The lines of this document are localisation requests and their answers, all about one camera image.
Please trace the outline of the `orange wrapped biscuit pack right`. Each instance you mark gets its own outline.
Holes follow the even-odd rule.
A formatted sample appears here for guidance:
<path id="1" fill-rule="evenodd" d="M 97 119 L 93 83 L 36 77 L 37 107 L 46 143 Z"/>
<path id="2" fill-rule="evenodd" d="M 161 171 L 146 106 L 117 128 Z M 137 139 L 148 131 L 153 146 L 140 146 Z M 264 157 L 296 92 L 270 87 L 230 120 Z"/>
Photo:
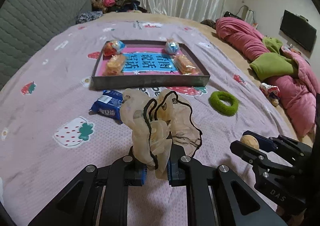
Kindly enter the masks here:
<path id="1" fill-rule="evenodd" d="M 176 68 L 183 75 L 198 75 L 200 70 L 187 58 L 186 55 L 178 54 L 174 57 Z"/>

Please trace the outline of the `black wall television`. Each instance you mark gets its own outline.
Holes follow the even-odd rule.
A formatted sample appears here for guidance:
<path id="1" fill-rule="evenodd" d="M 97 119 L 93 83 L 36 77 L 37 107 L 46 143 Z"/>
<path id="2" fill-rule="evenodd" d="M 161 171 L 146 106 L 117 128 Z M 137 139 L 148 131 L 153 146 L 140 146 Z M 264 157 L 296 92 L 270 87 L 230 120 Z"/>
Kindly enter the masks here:
<path id="1" fill-rule="evenodd" d="M 313 50 L 317 30 L 302 17 L 284 10 L 280 30 L 308 52 Z"/>

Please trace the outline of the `small white red plush toy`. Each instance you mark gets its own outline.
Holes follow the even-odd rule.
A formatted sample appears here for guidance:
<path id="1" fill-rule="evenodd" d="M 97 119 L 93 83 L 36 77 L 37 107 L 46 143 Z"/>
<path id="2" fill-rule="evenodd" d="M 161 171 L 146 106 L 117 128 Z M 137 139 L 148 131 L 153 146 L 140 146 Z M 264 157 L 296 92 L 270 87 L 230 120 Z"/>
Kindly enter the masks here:
<path id="1" fill-rule="evenodd" d="M 277 86 L 261 83 L 259 86 L 262 93 L 270 100 L 274 107 L 277 107 L 280 102 L 280 90 Z"/>

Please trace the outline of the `orange wrapped biscuit pack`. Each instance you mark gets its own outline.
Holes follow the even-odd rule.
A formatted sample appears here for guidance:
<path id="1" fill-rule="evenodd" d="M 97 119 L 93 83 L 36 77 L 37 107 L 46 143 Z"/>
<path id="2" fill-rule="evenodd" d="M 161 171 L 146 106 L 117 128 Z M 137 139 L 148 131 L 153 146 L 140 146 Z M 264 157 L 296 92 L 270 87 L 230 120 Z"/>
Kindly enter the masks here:
<path id="1" fill-rule="evenodd" d="M 103 76 L 119 75 L 125 66 L 126 57 L 123 54 L 113 55 L 105 65 Z"/>
<path id="2" fill-rule="evenodd" d="M 178 54 L 174 57 L 176 68 L 183 75 L 198 75 L 200 70 L 187 58 L 186 55 Z"/>

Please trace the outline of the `small tan wooden ball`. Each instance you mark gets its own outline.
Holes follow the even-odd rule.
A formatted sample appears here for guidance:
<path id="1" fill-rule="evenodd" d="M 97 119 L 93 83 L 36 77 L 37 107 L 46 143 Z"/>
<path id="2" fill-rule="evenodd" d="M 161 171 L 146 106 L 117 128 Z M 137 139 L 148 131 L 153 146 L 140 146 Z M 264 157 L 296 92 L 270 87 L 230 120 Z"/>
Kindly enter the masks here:
<path id="1" fill-rule="evenodd" d="M 259 142 L 254 136 L 244 135 L 241 137 L 240 142 L 253 149 L 259 150 Z"/>

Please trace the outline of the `green fleece blanket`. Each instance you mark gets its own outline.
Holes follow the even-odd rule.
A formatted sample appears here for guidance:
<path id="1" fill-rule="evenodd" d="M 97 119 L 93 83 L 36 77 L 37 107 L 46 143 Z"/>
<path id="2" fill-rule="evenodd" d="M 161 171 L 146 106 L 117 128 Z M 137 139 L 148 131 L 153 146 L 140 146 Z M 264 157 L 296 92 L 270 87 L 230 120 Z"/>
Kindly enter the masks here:
<path id="1" fill-rule="evenodd" d="M 283 56 L 280 52 L 283 43 L 275 37 L 263 37 L 263 44 L 269 52 L 258 56 L 249 64 L 260 81 L 273 76 L 289 75 L 298 78 L 298 66 L 290 58 Z"/>

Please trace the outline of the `beige black-trimmed scrunchie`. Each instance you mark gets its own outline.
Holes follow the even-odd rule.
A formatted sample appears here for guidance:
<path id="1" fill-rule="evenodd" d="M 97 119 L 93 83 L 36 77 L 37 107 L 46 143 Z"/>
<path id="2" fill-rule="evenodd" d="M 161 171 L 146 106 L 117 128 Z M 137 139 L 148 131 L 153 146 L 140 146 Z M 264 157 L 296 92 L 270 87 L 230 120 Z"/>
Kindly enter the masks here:
<path id="1" fill-rule="evenodd" d="M 134 157 L 158 179 L 167 175 L 172 145 L 183 147 L 189 157 L 201 147 L 202 131 L 192 114 L 190 102 L 169 89 L 155 98 L 137 89 L 123 92 L 120 118 L 132 131 Z"/>

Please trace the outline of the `white cluttered side cabinet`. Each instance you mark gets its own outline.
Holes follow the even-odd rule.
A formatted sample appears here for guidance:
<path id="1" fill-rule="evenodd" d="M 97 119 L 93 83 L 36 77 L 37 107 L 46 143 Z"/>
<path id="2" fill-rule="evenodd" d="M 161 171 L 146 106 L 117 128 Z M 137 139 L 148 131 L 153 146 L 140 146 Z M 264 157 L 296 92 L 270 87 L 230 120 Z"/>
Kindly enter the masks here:
<path id="1" fill-rule="evenodd" d="M 233 14 L 229 11 L 225 12 L 223 17 L 233 17 L 236 19 L 240 19 L 247 22 L 255 29 L 258 28 L 258 23 L 255 20 L 255 12 L 249 9 L 249 7 L 246 5 L 241 6 L 236 14 Z"/>

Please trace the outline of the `pink quilt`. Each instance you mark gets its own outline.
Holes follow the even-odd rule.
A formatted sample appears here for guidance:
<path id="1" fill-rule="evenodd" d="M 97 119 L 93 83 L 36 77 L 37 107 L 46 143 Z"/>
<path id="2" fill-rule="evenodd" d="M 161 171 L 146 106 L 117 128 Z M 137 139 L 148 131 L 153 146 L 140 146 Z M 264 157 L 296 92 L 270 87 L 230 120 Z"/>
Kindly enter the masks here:
<path id="1" fill-rule="evenodd" d="M 263 36 L 245 21 L 234 17 L 217 19 L 218 37 L 249 60 L 261 82 L 277 86 L 280 100 L 297 136 L 304 137 L 315 127 L 319 82 L 305 59 L 275 37 Z"/>

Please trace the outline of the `orange wrapped biscuit pack left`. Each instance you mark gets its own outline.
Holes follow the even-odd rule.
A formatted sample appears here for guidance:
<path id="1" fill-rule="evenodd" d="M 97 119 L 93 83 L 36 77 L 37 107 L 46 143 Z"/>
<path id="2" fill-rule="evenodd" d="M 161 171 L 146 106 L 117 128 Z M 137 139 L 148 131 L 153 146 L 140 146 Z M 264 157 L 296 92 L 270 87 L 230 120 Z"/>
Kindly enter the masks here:
<path id="1" fill-rule="evenodd" d="M 125 66 L 126 57 L 123 54 L 113 55 L 105 65 L 103 76 L 119 75 Z"/>

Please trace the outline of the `shallow dark cardboard tray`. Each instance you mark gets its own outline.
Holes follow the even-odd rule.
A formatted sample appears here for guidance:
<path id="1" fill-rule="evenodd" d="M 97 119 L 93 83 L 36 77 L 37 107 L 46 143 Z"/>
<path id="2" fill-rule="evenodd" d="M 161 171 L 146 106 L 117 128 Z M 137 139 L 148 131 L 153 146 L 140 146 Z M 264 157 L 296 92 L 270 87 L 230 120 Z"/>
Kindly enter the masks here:
<path id="1" fill-rule="evenodd" d="M 185 44 L 179 43 L 176 54 L 186 55 L 200 70 L 198 75 L 183 75 L 174 64 L 176 55 L 165 52 L 164 41 L 120 40 L 125 44 L 122 53 L 126 57 L 125 66 L 119 75 L 103 76 L 106 63 L 112 56 L 103 56 L 99 52 L 93 73 L 91 86 L 100 91 L 104 89 L 125 89 L 131 87 L 202 87 L 206 86 L 210 74 Z"/>

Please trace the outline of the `pile of clothes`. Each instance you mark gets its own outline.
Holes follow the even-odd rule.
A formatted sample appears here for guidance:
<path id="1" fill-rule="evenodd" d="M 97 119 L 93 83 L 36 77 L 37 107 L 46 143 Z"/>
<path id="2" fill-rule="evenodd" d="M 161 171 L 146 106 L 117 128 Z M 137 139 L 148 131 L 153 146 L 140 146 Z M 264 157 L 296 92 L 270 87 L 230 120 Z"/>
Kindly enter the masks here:
<path id="1" fill-rule="evenodd" d="M 138 0 L 91 0 L 93 11 L 102 11 L 103 14 L 116 12 L 148 13 Z"/>

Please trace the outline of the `blue white wrapped candy ball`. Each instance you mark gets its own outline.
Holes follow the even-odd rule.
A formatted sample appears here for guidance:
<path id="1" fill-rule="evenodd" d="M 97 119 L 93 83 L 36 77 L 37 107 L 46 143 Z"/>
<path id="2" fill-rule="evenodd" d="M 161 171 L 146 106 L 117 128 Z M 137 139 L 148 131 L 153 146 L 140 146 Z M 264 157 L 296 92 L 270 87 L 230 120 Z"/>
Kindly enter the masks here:
<path id="1" fill-rule="evenodd" d="M 174 39 L 167 39 L 165 44 L 165 52 L 169 55 L 176 55 L 180 50 L 180 45 Z"/>

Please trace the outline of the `red blue wrapped candy ball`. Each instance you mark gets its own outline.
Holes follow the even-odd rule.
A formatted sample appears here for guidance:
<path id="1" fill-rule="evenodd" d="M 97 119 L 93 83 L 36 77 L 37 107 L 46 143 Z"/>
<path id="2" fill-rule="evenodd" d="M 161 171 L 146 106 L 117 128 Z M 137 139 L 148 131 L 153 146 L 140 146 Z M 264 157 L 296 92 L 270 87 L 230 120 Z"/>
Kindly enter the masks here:
<path id="1" fill-rule="evenodd" d="M 108 41 L 102 48 L 102 54 L 103 56 L 113 56 L 116 54 L 121 54 L 124 48 L 125 44 L 120 40 Z"/>

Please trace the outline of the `blue patterned folded cloth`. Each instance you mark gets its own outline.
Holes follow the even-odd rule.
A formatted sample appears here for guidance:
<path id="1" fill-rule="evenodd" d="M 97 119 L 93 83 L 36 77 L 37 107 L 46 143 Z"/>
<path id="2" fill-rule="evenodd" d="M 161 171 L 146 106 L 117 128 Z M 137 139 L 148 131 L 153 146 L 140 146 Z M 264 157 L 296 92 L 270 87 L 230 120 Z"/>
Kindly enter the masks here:
<path id="1" fill-rule="evenodd" d="M 86 13 L 81 13 L 79 16 L 76 18 L 76 24 L 82 24 L 86 22 L 91 22 L 96 19 L 99 19 L 100 17 L 103 16 L 102 11 L 88 11 Z"/>

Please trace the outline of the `blue cookie packet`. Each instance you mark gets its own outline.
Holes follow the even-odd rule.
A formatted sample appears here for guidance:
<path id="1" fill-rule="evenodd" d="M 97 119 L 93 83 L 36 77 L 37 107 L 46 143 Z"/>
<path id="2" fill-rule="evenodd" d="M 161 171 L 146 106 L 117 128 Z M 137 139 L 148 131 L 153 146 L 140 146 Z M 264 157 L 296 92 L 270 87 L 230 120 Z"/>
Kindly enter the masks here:
<path id="1" fill-rule="evenodd" d="M 120 117 L 120 107 L 123 102 L 123 94 L 114 90 L 104 90 L 92 105 L 90 111 L 114 119 L 122 124 Z"/>

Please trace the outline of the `grey quilted headboard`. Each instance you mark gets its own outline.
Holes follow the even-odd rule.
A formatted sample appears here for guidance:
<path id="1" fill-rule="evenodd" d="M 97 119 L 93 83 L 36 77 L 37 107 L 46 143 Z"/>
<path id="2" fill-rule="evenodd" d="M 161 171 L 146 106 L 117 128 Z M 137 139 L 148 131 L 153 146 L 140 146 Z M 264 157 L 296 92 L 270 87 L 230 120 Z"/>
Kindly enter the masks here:
<path id="1" fill-rule="evenodd" d="M 91 0 L 5 0 L 1 6 L 1 86 L 91 9 Z"/>

